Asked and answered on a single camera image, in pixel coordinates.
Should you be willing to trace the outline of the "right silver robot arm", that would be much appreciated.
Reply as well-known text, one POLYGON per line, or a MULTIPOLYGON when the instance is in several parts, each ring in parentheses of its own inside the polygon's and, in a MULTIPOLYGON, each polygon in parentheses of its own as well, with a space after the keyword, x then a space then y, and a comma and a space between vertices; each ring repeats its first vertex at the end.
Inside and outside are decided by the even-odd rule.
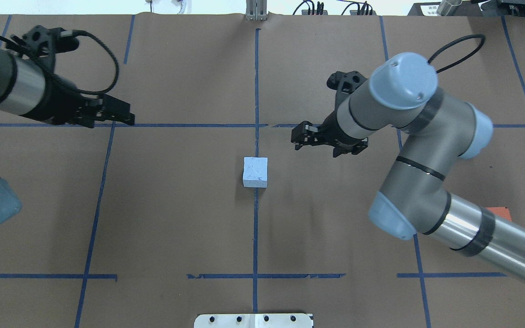
POLYGON ((525 282, 525 228, 443 186, 458 160, 488 146, 494 125, 486 114, 445 92, 435 68, 413 52, 390 58, 370 77, 335 72, 327 85, 336 91, 334 110, 318 127, 302 121, 292 129, 297 150, 328 145, 333 157, 358 155, 382 128, 406 133, 369 209, 371 222, 402 240, 431 236, 525 282))

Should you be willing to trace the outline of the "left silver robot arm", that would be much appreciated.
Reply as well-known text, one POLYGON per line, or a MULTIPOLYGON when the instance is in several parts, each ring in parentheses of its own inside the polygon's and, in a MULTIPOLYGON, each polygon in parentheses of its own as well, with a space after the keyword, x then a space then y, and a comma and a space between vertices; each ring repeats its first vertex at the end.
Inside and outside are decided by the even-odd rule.
MULTIPOLYGON (((110 96, 119 78, 119 61, 110 48, 88 31, 36 26, 21 36, 0 35, 0 112, 47 125, 93 128, 114 121, 132 126, 130 104, 110 96), (79 38, 98 44, 114 64, 114 77, 100 91, 86 91, 56 72, 58 54, 74 51, 79 38)), ((17 215, 22 203, 0 176, 0 225, 17 215)))

